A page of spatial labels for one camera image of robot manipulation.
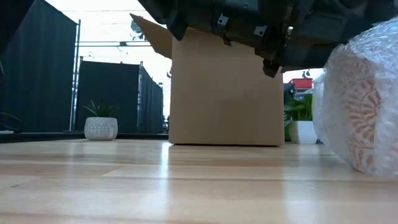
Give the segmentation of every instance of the metal pole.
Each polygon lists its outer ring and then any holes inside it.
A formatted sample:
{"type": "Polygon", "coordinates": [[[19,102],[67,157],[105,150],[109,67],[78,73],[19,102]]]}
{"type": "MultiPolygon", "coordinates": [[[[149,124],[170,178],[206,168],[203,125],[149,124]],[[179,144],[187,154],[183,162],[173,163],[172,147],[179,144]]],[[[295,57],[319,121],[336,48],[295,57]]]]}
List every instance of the metal pole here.
{"type": "Polygon", "coordinates": [[[75,71],[73,72],[73,85],[72,85],[73,91],[72,91],[72,102],[70,105],[69,131],[76,130],[76,126],[74,125],[74,114],[76,113],[75,98],[76,98],[76,92],[77,92],[77,72],[78,72],[78,62],[79,62],[80,30],[81,30],[81,19],[79,19],[77,36],[76,36],[75,71]]]}

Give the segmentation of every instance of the green plant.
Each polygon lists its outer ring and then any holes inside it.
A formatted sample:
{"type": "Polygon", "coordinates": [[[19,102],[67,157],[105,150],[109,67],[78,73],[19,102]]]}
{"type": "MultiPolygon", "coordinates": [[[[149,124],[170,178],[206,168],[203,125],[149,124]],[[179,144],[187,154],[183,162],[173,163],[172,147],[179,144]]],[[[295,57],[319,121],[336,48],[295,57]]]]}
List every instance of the green plant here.
{"type": "Polygon", "coordinates": [[[106,103],[101,100],[99,105],[95,105],[93,101],[91,104],[85,106],[88,111],[91,112],[96,117],[100,118],[108,118],[111,116],[112,111],[114,110],[114,106],[108,106],[106,103]]]}
{"type": "Polygon", "coordinates": [[[312,121],[312,94],[304,96],[303,101],[291,99],[285,104],[286,121],[312,121]]]}

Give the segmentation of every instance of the black curtain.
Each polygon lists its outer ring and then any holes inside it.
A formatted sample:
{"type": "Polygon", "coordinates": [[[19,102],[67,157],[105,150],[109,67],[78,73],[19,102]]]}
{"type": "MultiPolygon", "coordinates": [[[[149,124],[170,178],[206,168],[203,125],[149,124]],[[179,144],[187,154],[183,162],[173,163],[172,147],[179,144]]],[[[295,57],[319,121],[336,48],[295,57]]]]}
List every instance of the black curtain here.
{"type": "Polygon", "coordinates": [[[25,132],[69,129],[76,23],[36,0],[4,53],[0,111],[17,116],[25,132]]]}
{"type": "Polygon", "coordinates": [[[149,76],[144,67],[140,70],[140,132],[157,134],[163,132],[163,89],[149,76]]]}
{"type": "Polygon", "coordinates": [[[115,106],[112,117],[118,119],[119,133],[137,132],[139,65],[82,61],[78,82],[76,129],[84,130],[91,116],[84,107],[91,100],[103,100],[115,106]]]}

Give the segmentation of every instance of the box flap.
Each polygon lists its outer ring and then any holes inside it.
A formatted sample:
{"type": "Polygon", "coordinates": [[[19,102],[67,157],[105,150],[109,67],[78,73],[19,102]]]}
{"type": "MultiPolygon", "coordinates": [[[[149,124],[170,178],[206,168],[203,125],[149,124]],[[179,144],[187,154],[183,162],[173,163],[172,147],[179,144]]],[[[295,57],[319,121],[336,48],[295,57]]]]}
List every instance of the box flap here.
{"type": "Polygon", "coordinates": [[[173,35],[158,24],[150,22],[141,16],[130,14],[134,22],[141,28],[142,32],[154,48],[155,52],[169,59],[172,58],[173,35]]]}

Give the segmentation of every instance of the potted plant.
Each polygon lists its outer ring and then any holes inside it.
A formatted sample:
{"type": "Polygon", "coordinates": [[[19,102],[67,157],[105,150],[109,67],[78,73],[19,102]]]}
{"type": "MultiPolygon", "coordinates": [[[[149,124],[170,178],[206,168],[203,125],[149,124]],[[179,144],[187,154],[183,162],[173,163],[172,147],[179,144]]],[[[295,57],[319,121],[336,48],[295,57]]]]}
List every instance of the potted plant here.
{"type": "Polygon", "coordinates": [[[312,121],[312,94],[304,96],[302,101],[291,99],[285,105],[285,113],[289,120],[289,136],[293,143],[315,144],[317,135],[312,121]]]}
{"type": "Polygon", "coordinates": [[[86,119],[85,137],[89,140],[111,141],[118,135],[118,121],[111,118],[114,106],[108,106],[103,100],[99,105],[93,101],[85,108],[93,115],[86,119]]]}

